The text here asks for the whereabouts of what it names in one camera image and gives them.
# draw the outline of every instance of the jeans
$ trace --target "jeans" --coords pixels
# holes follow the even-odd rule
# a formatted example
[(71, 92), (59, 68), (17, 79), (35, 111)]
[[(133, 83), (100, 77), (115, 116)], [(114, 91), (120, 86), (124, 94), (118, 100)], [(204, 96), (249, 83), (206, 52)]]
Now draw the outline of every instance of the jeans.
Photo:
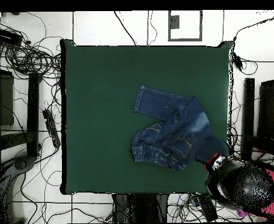
[(145, 160), (180, 171), (194, 159), (207, 162), (214, 153), (228, 151), (225, 142), (211, 134), (209, 120), (195, 97), (141, 85), (134, 111), (161, 120), (133, 134), (135, 162)]

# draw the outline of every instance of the black border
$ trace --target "black border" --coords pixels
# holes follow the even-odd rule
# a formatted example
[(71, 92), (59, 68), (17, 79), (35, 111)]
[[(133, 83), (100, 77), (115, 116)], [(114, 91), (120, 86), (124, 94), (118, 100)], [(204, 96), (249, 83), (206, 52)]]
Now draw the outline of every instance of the black border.
[(61, 149), (62, 149), (62, 183), (60, 185), (60, 192), (63, 195), (66, 193), (67, 182), (67, 147), (66, 147), (66, 47), (65, 40), (60, 40), (61, 47)]

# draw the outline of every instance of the green table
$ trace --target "green table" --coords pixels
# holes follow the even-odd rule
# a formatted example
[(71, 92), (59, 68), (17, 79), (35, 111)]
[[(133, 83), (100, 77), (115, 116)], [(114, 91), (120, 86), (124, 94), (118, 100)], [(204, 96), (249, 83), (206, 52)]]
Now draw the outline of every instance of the green table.
[(200, 163), (177, 172), (133, 162), (131, 135), (158, 122), (134, 113), (134, 101), (140, 84), (196, 96), (213, 134), (226, 140), (231, 45), (77, 47), (62, 41), (67, 133), (62, 133), (61, 192), (206, 192), (207, 173)]

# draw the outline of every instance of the white tiled floor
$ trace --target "white tiled floor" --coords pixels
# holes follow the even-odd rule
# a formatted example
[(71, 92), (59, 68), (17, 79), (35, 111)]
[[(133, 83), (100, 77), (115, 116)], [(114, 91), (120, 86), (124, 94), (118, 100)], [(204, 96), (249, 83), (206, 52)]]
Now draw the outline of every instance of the white tiled floor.
[[(126, 34), (121, 27), (121, 24), (115, 17), (113, 12), (75, 12), (74, 13), (74, 30), (72, 30), (72, 12), (32, 12), (32, 14), (40, 17), (42, 21), (28, 13), (20, 13), (19, 16), (14, 16), (11, 13), (4, 13), (1, 18), (1, 23), (16, 30), (23, 31), (27, 34), (29, 40), (34, 44), (35, 42), (44, 39), (41, 42), (43, 47), (50, 49), (53, 54), (59, 53), (59, 41), (60, 37), (64, 39), (74, 39), (76, 45), (133, 45), (132, 40)], [(147, 43), (147, 11), (135, 11), (135, 12), (118, 12), (123, 24), (126, 26), (128, 32), (138, 45), (145, 46)], [(223, 25), (223, 11), (219, 10), (204, 10), (203, 11), (203, 42), (175, 42), (169, 43), (167, 41), (167, 25), (168, 25), (168, 11), (152, 11), (150, 10), (151, 23), (155, 27), (150, 25), (149, 27), (149, 43), (153, 41), (155, 35), (156, 39), (151, 43), (154, 45), (206, 45), (217, 46), (222, 39), (232, 40), (236, 32), (247, 25), (251, 25), (257, 21), (271, 18), (274, 16), (273, 11), (255, 11), (255, 10), (225, 10), (224, 12), (224, 25)], [(235, 46), (235, 52), (243, 58), (258, 61), (274, 61), (274, 22), (267, 23), (265, 25), (259, 25), (240, 32)], [(251, 73), (255, 70), (254, 64), (248, 63), (248, 69), (246, 73)], [(242, 74), (237, 69), (234, 70), (234, 91), (236, 92), (237, 99), (242, 104), (242, 91), (244, 79), (247, 76)], [(255, 78), (256, 91), (255, 94), (259, 94), (259, 86), (261, 82), (274, 79), (274, 63), (259, 62), (257, 72), (249, 77)], [(55, 79), (47, 79), (49, 84), (54, 84)], [(22, 97), (27, 102), (27, 96), (21, 93), (27, 92), (27, 80), (15, 80), (14, 99)], [(50, 93), (51, 87), (49, 87), (44, 81), (40, 84), (40, 108), (43, 109), (47, 102), (52, 101)], [(233, 97), (233, 108), (237, 107), (235, 96)], [(258, 101), (255, 102), (256, 113), (258, 110)], [(26, 129), (26, 105), (21, 100), (16, 100), (13, 108), (15, 114), (19, 118), (21, 125)], [(57, 116), (56, 122), (61, 121), (58, 108), (53, 108), (54, 114)], [(237, 111), (233, 112), (233, 121), (237, 118)], [(236, 123), (238, 132), (241, 131), (241, 121)], [(257, 126), (257, 114), (255, 115), (255, 131)], [(18, 130), (19, 126), (17, 122), (11, 127), (2, 127), (6, 130)], [(42, 113), (39, 115), (39, 130), (46, 130), (45, 122)], [(2, 134), (8, 134), (8, 131), (2, 131)], [(47, 137), (46, 132), (39, 133), (39, 140), (42, 142)], [(3, 161), (10, 159), (18, 151), (25, 148), (25, 145), (14, 147), (12, 149), (1, 152), (1, 159)], [(43, 154), (45, 157), (53, 153), (54, 147), (51, 143), (51, 139), (47, 138), (43, 145)], [(73, 210), (72, 213), (66, 213), (63, 215), (53, 216), (52, 214), (63, 213), (71, 210), (71, 201), (73, 201), (73, 208), (78, 208), (86, 213), (95, 215), (97, 217), (107, 217), (112, 210), (112, 197), (109, 194), (93, 194), (93, 193), (77, 193), (71, 195), (61, 195), (59, 186), (46, 187), (46, 194), (44, 189), (46, 181), (42, 178), (40, 167), (45, 168), (42, 170), (44, 178), (47, 180), (54, 171), (61, 171), (61, 150), (53, 156), (50, 161), (48, 159), (42, 161), (41, 164), (35, 165), (35, 167), (27, 173), (25, 187), (23, 192), (34, 201), (38, 201), (38, 210), (31, 223), (44, 223), (41, 217), (41, 209), (44, 205), (42, 202), (60, 202), (60, 204), (47, 203), (46, 220), (49, 223), (87, 223), (92, 220), (91, 217), (82, 214), (78, 210)], [(13, 200), (15, 214), (18, 217), (25, 216), (28, 220), (35, 211), (35, 206), (27, 201), (21, 193), (19, 193), (20, 185), (23, 181), (23, 175), (17, 179), (14, 191), (15, 194)], [(61, 172), (56, 172), (48, 180), (49, 183), (54, 185), (60, 185)], [(169, 203), (177, 202), (178, 194), (172, 194), (169, 198)], [(82, 204), (82, 203), (100, 202), (103, 204)], [(222, 216), (233, 216), (229, 211), (219, 211)]]

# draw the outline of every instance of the jeans pocket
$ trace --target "jeans pocket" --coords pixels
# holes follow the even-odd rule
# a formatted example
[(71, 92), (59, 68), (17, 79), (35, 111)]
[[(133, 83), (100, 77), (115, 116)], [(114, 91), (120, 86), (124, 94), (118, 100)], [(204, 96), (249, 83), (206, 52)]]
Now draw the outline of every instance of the jeans pocket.
[(185, 158), (195, 142), (193, 132), (183, 132), (174, 138), (174, 141), (169, 145), (169, 149)]
[(139, 131), (136, 135), (136, 141), (143, 140), (153, 144), (158, 139), (161, 128), (162, 127), (156, 123), (142, 131)]

